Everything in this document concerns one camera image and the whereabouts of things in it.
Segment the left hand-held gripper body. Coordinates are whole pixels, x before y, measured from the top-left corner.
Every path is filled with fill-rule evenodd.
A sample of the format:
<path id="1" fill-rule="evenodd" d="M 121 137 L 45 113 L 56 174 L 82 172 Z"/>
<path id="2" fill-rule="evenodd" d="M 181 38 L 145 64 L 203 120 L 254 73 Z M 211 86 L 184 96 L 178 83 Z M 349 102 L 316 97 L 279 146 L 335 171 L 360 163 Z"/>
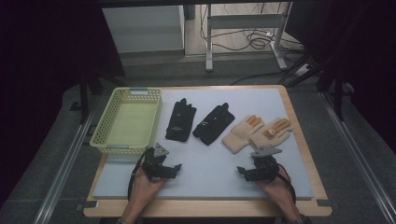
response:
<path id="1" fill-rule="evenodd" d="M 146 150 L 142 169 L 150 181 L 159 181 L 161 178 L 168 178 L 170 176 L 169 169 L 163 166 L 163 162 L 168 154 L 169 152 L 159 143 Z"/>

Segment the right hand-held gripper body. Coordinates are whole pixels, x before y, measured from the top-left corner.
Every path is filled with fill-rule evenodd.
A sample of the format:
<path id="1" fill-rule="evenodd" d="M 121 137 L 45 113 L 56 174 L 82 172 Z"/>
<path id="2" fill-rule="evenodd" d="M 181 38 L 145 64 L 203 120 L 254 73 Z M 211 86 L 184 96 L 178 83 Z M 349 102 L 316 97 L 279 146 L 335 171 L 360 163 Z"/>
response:
<path id="1" fill-rule="evenodd" d="M 257 176 L 257 181 L 271 182 L 278 173 L 277 161 L 274 155 L 280 153 L 281 149 L 276 147 L 259 147 L 250 153 L 255 169 L 248 170 L 249 175 Z"/>

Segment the beige knit glove with label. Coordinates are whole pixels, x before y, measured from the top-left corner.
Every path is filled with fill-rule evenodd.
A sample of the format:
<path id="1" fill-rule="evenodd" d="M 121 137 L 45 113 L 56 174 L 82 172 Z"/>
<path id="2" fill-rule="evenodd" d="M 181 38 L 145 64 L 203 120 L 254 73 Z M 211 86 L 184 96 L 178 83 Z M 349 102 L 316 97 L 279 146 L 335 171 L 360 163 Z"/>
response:
<path id="1" fill-rule="evenodd" d="M 265 124 L 249 137 L 249 143 L 255 148 L 277 147 L 286 141 L 294 130 L 291 122 L 285 118 L 277 118 Z"/>

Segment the plain beige knit glove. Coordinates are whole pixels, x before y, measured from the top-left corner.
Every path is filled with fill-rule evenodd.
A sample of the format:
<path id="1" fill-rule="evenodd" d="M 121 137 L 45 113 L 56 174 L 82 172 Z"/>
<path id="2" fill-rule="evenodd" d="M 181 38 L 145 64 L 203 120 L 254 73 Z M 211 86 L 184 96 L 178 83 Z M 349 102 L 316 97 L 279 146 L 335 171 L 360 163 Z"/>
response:
<path id="1" fill-rule="evenodd" d="M 257 132 L 264 122 L 256 115 L 248 115 L 231 131 L 222 138 L 222 143 L 231 150 L 233 154 L 238 153 L 242 148 L 249 144 L 249 137 Z"/>

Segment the black glove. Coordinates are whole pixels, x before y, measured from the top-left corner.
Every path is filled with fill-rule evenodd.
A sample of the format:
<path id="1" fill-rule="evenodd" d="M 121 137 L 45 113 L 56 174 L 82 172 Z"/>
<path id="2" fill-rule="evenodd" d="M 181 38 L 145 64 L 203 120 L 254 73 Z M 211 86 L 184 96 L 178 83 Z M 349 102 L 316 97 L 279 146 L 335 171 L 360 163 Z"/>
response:
<path id="1" fill-rule="evenodd" d="M 185 98 L 176 102 L 166 129 L 165 138 L 178 142 L 186 142 L 191 133 L 196 108 L 187 104 Z"/>
<path id="2" fill-rule="evenodd" d="M 229 111 L 229 104 L 217 105 L 194 129 L 194 137 L 209 146 L 234 121 L 234 115 Z"/>

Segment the pale green plastic basket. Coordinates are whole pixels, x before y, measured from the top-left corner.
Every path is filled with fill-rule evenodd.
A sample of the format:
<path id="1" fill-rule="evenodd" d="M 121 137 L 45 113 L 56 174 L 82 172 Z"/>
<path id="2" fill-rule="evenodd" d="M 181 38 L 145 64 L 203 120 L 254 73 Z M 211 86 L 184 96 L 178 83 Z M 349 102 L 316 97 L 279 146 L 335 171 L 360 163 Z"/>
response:
<path id="1" fill-rule="evenodd" d="M 105 154 L 142 154 L 153 145 L 162 104 L 160 89 L 116 88 L 90 145 Z"/>

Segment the person's left hand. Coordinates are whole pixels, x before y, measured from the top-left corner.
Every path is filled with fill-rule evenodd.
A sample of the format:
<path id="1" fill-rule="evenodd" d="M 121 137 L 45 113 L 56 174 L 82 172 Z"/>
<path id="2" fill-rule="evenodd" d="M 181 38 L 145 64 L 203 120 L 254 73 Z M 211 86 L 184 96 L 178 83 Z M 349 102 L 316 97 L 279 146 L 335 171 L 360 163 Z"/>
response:
<path id="1" fill-rule="evenodd" d="M 134 176 L 130 202 L 135 206 L 146 206 L 155 198 L 165 183 L 164 178 L 155 183 L 151 182 L 143 169 L 139 168 Z"/>

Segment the person's right hand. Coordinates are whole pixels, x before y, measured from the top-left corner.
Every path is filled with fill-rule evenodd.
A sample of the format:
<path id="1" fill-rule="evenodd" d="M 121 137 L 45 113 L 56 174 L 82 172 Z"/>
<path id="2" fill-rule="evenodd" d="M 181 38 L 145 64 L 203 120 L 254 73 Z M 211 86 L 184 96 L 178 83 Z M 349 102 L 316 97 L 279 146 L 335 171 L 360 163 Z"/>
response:
<path id="1" fill-rule="evenodd" d="M 257 181 L 256 184 L 276 205 L 279 206 L 285 202 L 293 202 L 295 204 L 290 176 L 283 165 L 278 165 L 278 168 L 279 171 L 272 182 Z"/>

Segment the white foam board mat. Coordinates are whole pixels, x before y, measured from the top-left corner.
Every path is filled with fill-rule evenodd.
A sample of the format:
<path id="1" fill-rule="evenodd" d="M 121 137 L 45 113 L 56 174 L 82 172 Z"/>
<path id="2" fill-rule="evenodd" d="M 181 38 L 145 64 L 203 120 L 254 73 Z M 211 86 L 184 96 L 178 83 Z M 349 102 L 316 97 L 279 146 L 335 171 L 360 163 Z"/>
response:
<path id="1" fill-rule="evenodd" d="M 228 103 L 229 111 L 235 116 L 235 120 L 210 146 L 206 146 L 192 134 L 186 143 L 166 140 L 165 130 L 174 104 L 182 98 L 186 98 L 188 104 L 197 108 L 192 130 L 215 106 L 223 103 Z M 158 142 L 170 152 L 164 165 L 182 166 L 177 177 L 166 182 L 157 198 L 242 200 L 266 197 L 253 182 L 247 182 L 237 171 L 237 166 L 247 170 L 255 168 L 250 157 L 250 153 L 254 151 L 253 147 L 248 144 L 240 152 L 233 154 L 221 143 L 221 139 L 247 115 L 261 117 L 265 123 L 276 118 L 291 119 L 280 89 L 162 89 L 162 99 L 162 113 L 154 144 Z M 295 134 L 296 132 L 291 133 L 278 147 L 282 152 L 276 154 L 275 158 L 289 172 L 297 199 L 309 200 L 314 197 L 314 193 Z M 131 172 L 139 157 L 109 155 L 93 191 L 93 197 L 126 199 Z"/>

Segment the wooden table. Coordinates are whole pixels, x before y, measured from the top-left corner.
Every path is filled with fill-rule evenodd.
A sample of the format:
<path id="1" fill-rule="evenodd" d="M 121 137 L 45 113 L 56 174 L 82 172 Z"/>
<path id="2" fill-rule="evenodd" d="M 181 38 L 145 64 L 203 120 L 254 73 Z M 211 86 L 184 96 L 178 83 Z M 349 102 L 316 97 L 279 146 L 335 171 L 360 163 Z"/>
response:
<path id="1" fill-rule="evenodd" d="M 297 206 L 300 211 L 312 217 L 326 217 L 332 213 L 332 207 L 318 206 L 317 199 L 329 200 L 322 186 L 316 165 L 312 159 L 311 152 L 304 139 L 304 134 L 299 126 L 293 106 L 286 89 L 280 85 L 259 85 L 259 86 L 218 86 L 218 87 L 179 87 L 164 88 L 164 90 L 229 90 L 236 87 L 237 89 L 280 89 L 280 94 L 289 119 L 296 132 L 296 141 L 304 162 L 305 169 L 310 179 L 311 188 L 314 197 L 309 200 L 297 199 Z M 268 199 L 161 199 L 156 198 L 150 203 L 143 217 L 277 217 L 279 209 Z"/>

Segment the white power strip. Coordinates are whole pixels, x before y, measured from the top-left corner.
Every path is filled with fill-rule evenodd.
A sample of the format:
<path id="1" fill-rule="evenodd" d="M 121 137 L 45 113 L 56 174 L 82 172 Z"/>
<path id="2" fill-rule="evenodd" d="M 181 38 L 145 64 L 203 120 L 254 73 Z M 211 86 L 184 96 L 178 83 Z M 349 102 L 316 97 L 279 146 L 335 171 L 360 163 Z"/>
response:
<path id="1" fill-rule="evenodd" d="M 310 70 L 310 65 L 308 63 L 305 63 L 304 65 L 302 65 L 296 72 L 295 75 L 297 77 L 300 77 L 302 75 L 304 75 L 305 73 L 307 73 Z"/>

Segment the white cabinet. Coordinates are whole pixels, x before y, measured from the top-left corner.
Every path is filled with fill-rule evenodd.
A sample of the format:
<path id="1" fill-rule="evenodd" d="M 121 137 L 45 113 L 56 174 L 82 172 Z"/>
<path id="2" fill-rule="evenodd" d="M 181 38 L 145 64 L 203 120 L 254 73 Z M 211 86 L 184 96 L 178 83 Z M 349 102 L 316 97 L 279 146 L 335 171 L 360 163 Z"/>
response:
<path id="1" fill-rule="evenodd" d="M 184 49 L 183 6 L 103 8 L 118 53 Z"/>

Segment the dark curtain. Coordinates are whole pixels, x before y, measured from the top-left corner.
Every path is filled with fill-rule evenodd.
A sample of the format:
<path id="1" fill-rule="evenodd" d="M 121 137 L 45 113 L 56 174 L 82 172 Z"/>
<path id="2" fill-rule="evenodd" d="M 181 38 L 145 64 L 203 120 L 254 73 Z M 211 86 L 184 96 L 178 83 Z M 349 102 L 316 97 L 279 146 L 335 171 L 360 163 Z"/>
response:
<path id="1" fill-rule="evenodd" d="M 0 206 L 66 90 L 122 72 L 100 0 L 0 0 Z"/>
<path id="2" fill-rule="evenodd" d="M 352 104 L 396 153 L 396 0 L 294 0 L 286 32 L 317 63 L 340 57 Z"/>

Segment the aluminium floor rail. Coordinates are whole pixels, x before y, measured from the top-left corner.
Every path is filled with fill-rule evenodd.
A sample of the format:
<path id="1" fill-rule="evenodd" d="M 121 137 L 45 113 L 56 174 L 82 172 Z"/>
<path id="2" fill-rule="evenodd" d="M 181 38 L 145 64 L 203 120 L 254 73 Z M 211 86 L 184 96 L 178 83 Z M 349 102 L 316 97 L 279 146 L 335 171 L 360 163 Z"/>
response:
<path id="1" fill-rule="evenodd" d="M 323 104 L 325 105 L 326 110 L 328 111 L 328 114 L 337 132 L 339 132 L 342 140 L 345 142 L 345 145 L 353 161 L 355 162 L 358 170 L 360 171 L 361 176 L 363 177 L 368 189 L 374 196 L 375 201 L 383 216 L 385 217 L 387 223 L 396 224 L 396 205 L 393 203 L 382 183 L 376 177 L 371 166 L 364 158 L 360 147 L 350 133 L 348 127 L 343 121 L 339 119 L 339 117 L 334 112 L 331 98 L 323 92 L 319 92 L 318 96 L 321 98 Z"/>
<path id="2" fill-rule="evenodd" d="M 78 156 L 85 135 L 90 128 L 93 117 L 94 114 L 90 113 L 85 121 L 78 126 L 78 131 L 64 156 L 60 168 L 49 187 L 49 191 L 36 214 L 33 224 L 49 224 L 56 204 L 64 190 L 66 180 Z"/>

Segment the white metal desk frame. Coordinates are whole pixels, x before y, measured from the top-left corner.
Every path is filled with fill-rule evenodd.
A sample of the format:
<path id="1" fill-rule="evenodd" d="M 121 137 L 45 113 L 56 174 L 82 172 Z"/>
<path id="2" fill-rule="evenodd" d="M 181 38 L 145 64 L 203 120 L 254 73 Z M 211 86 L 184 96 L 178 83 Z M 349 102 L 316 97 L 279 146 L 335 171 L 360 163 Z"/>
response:
<path id="1" fill-rule="evenodd" d="M 275 28 L 276 37 L 270 41 L 270 47 L 281 70 L 286 70 L 286 62 L 280 52 L 279 43 L 289 16 L 291 3 L 288 2 L 281 13 L 276 14 L 253 14 L 253 15 L 218 15 L 213 16 L 211 5 L 207 5 L 207 38 L 205 52 L 205 70 L 213 70 L 212 37 L 213 30 L 221 29 L 245 29 L 245 28 Z"/>

